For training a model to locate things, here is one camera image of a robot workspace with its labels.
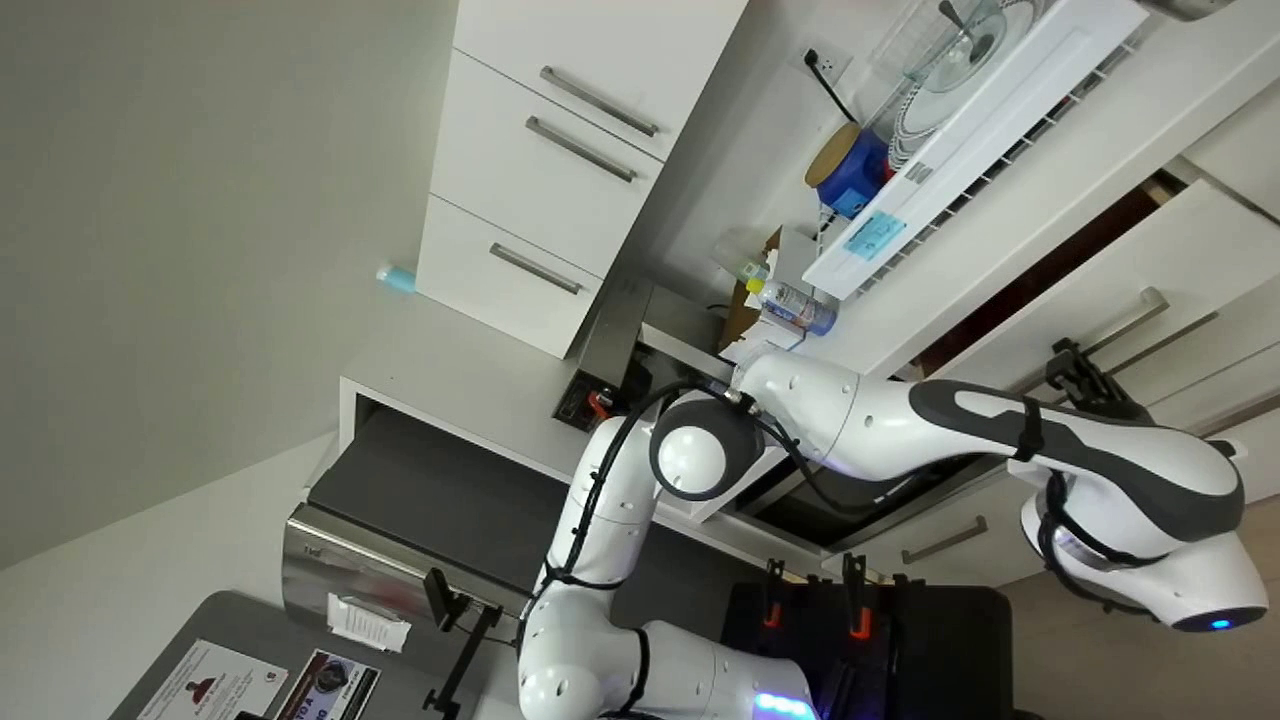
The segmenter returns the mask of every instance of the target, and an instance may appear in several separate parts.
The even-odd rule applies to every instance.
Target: robotic arm
[[[651,401],[671,402],[660,418],[640,418],[642,402],[592,431],[524,614],[524,714],[811,714],[789,659],[728,653],[671,622],[609,622],[660,491],[728,491],[763,436],[868,482],[950,455],[1008,455],[1040,489],[1021,523],[1072,593],[1187,633],[1222,633],[1266,606],[1235,538],[1240,473],[1209,439],[969,383],[865,380],[798,354],[755,359],[735,391],[671,387]]]

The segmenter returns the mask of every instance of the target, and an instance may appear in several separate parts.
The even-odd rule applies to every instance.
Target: machine
[[[1021,523],[1065,586],[1182,633],[1227,633],[1266,612],[1235,538],[1244,482],[1227,446],[972,383],[897,383],[763,354],[735,387],[681,383],[592,431],[524,612],[524,714],[816,714],[790,659],[609,620],[657,499],[728,491],[767,439],[798,468],[865,482],[950,455],[1002,455],[1040,489]]]

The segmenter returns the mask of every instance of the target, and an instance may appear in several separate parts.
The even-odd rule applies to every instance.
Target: white robotic arm
[[[706,499],[731,489],[763,436],[868,482],[947,455],[1008,455],[1040,489],[1021,515],[1025,532],[1072,593],[1209,633],[1266,606],[1235,538],[1240,476],[1195,436],[969,383],[859,380],[798,354],[755,359],[735,391],[674,387],[651,401],[674,401],[657,423],[640,418],[649,402],[596,428],[528,604],[524,714],[811,714],[789,659],[728,653],[671,622],[609,622],[657,494]]]

